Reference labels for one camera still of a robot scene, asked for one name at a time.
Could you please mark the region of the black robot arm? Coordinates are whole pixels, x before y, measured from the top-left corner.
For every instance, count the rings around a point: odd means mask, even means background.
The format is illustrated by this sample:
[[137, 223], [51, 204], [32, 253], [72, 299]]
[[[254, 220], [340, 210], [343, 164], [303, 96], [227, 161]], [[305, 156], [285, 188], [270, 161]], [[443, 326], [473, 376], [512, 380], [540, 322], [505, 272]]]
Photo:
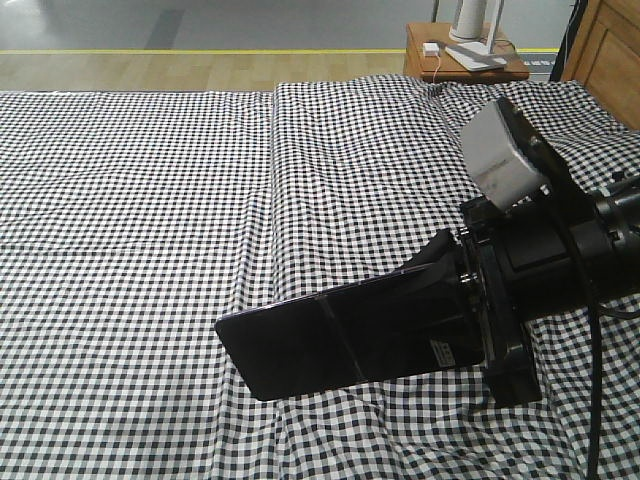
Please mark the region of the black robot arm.
[[509, 99], [462, 128], [480, 196], [464, 203], [459, 237], [479, 296], [483, 376], [498, 407], [540, 399], [528, 321], [639, 289], [639, 180], [592, 192]]

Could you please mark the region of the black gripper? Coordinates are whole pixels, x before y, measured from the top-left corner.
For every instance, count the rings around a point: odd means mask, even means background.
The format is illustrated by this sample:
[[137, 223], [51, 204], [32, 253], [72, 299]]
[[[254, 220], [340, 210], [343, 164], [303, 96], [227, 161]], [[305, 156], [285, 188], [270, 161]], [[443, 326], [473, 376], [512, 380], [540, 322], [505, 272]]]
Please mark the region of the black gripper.
[[[519, 325], [619, 297], [620, 215], [614, 200], [583, 191], [522, 112], [499, 99], [517, 145], [547, 178], [506, 212], [484, 194], [463, 208], [493, 310], [483, 376], [496, 407], [511, 408], [541, 399], [531, 344]], [[456, 288], [461, 253], [454, 235], [439, 230], [400, 267], [399, 287]]]

